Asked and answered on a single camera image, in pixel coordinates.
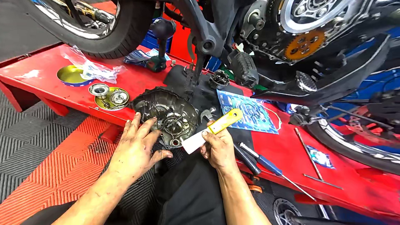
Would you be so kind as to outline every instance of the blue screwdriver handle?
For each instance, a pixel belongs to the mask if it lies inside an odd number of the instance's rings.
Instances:
[[[256,158],[257,162],[264,166],[269,171],[275,173],[277,176],[282,176],[282,170],[275,166],[271,161],[267,160],[264,156],[259,155]]]

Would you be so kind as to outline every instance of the hand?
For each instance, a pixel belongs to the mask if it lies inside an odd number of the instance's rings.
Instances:
[[[161,134],[160,130],[149,133],[156,121],[156,117],[151,118],[139,128],[140,113],[137,112],[132,122],[130,120],[126,122],[121,140],[115,149],[107,171],[134,182],[156,162],[165,157],[172,158],[172,153],[167,150],[158,150],[151,155],[151,149]]]
[[[203,131],[202,136],[206,143],[200,147],[200,153],[208,159],[212,167],[219,172],[230,171],[237,167],[233,149],[232,136],[227,129],[212,134]]]

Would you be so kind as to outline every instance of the rear wheel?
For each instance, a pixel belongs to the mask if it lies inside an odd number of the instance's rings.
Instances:
[[[21,1],[26,11],[64,43],[76,45],[89,56],[120,58],[142,42],[152,22],[153,1],[113,0],[104,2],[107,11],[83,1],[72,0],[79,19],[63,0]]]

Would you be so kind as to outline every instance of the metal tin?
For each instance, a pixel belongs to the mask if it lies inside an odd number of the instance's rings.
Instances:
[[[128,99],[127,99],[127,101],[126,101],[124,104],[117,104],[117,105],[115,105],[114,103],[112,103],[112,101],[110,101],[111,95],[112,95],[114,92],[116,92],[116,91],[123,91],[123,92],[125,92],[125,93],[127,94]],[[106,107],[104,106],[103,101],[104,101],[104,102],[108,102],[108,103],[110,104],[110,107],[109,107],[109,108],[106,108]],[[128,105],[128,102],[129,102],[129,94],[128,94],[127,91],[125,91],[125,90],[122,89],[122,88],[110,87],[110,90],[109,90],[109,92],[107,93],[105,99],[100,99],[100,98],[98,98],[98,97],[96,96],[96,97],[94,98],[94,102],[96,103],[97,106],[99,106],[99,108],[101,108],[101,109],[103,109],[103,110],[106,110],[106,111],[118,111],[118,110],[121,110],[121,109],[125,108],[125,107]]]
[[[71,87],[82,87],[88,85],[94,81],[93,80],[85,80],[80,75],[83,73],[83,70],[76,68],[74,65],[69,65],[61,68],[57,72],[57,78],[65,85]]]

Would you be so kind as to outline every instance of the gear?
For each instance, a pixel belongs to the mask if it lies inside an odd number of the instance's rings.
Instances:
[[[303,59],[317,51],[324,41],[324,32],[319,30],[297,35],[286,47],[285,57],[289,60]]]

